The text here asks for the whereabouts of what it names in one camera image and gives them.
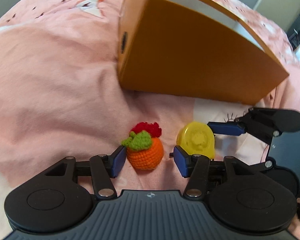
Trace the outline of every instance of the yellow plastic object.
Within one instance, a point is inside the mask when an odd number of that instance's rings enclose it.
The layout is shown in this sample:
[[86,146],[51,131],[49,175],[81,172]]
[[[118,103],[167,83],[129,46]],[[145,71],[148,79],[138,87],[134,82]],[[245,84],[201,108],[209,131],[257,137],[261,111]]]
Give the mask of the yellow plastic object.
[[178,134],[177,145],[189,155],[201,154],[214,159],[214,135],[205,123],[187,124]]

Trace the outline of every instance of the red crocheted flower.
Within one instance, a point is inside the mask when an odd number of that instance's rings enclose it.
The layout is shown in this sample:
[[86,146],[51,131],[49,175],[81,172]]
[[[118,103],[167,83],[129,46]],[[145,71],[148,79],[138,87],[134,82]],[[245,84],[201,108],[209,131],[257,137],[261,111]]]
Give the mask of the red crocheted flower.
[[151,137],[160,137],[162,134],[162,129],[159,127],[158,123],[147,123],[147,122],[140,122],[131,131],[135,132],[136,134],[142,132],[143,130],[150,133]]

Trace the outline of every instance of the orange box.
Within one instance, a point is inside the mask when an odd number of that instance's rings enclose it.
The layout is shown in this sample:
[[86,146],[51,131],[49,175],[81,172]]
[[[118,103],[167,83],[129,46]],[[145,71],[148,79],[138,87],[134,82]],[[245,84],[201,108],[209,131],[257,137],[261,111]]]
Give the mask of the orange box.
[[124,0],[124,89],[254,105],[289,74],[237,15],[213,0]]

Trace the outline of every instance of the bed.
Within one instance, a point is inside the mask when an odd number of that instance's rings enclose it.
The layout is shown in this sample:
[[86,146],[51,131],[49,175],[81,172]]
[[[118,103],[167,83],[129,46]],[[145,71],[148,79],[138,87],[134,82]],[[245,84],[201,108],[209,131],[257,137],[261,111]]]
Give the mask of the bed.
[[[165,155],[153,171],[126,161],[113,181],[122,189],[183,189],[169,153],[187,123],[224,121],[250,106],[123,91],[118,83],[118,23],[123,0],[21,0],[0,19],[0,239],[10,233],[7,194],[65,156],[111,154],[138,122],[158,122]],[[271,49],[290,77],[258,106],[300,111],[300,62],[286,34],[238,0],[214,0],[235,12]],[[216,136],[216,159],[265,158],[250,135]],[[91,191],[88,180],[80,183]],[[300,226],[295,235],[300,237]]]

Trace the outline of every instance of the crocheted orange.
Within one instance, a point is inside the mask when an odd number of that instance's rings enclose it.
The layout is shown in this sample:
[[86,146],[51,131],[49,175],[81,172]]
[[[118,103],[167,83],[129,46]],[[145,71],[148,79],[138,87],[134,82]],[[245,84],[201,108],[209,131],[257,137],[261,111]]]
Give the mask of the crocheted orange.
[[157,123],[139,123],[129,134],[129,138],[122,141],[127,147],[127,158],[135,169],[153,170],[163,158],[163,145],[158,138],[161,129]]

